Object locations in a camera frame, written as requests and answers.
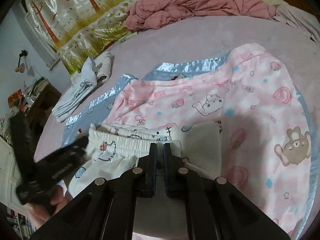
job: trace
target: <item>bed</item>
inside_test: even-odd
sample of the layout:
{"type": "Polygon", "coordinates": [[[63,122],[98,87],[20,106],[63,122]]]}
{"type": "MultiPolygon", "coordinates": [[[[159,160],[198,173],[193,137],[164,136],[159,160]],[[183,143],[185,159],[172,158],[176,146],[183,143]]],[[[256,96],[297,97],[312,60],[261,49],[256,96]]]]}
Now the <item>bed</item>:
{"type": "MultiPolygon", "coordinates": [[[[319,45],[288,25],[246,16],[193,17],[156,31],[139,33],[125,43],[114,44],[109,49],[114,55],[111,78],[89,95],[72,115],[81,112],[88,103],[113,87],[123,73],[140,79],[161,62],[178,63],[220,57],[242,44],[253,42],[262,45],[286,65],[293,83],[307,103],[313,122],[319,123],[319,45]]],[[[61,147],[65,125],[65,122],[57,123],[52,115],[49,117],[37,145],[36,162],[61,147]]],[[[319,212],[319,191],[316,192],[302,234],[319,212]]]]}

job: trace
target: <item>folded gray garment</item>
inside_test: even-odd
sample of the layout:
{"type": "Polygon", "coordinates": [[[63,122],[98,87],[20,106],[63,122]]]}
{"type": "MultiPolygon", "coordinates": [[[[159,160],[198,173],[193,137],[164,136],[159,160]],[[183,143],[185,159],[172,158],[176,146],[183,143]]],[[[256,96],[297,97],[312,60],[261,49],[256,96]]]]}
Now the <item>folded gray garment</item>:
{"type": "Polygon", "coordinates": [[[309,39],[320,43],[320,24],[312,14],[289,4],[280,4],[273,19],[296,28],[309,39]]]}

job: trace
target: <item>black hook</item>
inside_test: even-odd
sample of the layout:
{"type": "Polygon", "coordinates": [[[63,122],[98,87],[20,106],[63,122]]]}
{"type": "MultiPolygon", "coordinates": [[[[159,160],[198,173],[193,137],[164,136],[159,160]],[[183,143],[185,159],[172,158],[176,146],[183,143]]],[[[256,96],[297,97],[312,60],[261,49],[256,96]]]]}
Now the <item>black hook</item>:
{"type": "Polygon", "coordinates": [[[21,57],[25,57],[28,55],[28,52],[26,50],[22,50],[21,53],[19,54],[19,63],[18,63],[18,67],[20,66],[20,60],[21,57]]]}

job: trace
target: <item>white wall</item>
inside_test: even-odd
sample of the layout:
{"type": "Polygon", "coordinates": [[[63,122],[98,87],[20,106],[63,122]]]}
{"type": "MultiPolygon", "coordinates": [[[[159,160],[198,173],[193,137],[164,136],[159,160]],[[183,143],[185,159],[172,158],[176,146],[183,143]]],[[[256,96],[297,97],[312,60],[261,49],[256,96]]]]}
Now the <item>white wall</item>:
{"type": "Polygon", "coordinates": [[[0,25],[0,117],[9,112],[7,99],[15,91],[23,90],[23,82],[31,84],[32,80],[44,76],[61,93],[64,92],[70,83],[70,75],[64,65],[59,63],[50,72],[34,47],[30,44],[22,32],[14,13],[10,10],[0,25]],[[19,54],[26,50],[26,64],[24,73],[16,73],[19,54]]]}

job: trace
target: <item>curtain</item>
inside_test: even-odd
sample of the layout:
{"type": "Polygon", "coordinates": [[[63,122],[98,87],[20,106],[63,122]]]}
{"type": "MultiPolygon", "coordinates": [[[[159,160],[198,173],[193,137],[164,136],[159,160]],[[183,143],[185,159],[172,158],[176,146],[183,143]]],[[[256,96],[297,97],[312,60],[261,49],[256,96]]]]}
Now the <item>curtain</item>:
{"type": "Polygon", "coordinates": [[[70,74],[127,33],[123,22],[135,1],[25,0],[28,21],[57,51],[70,74]]]}

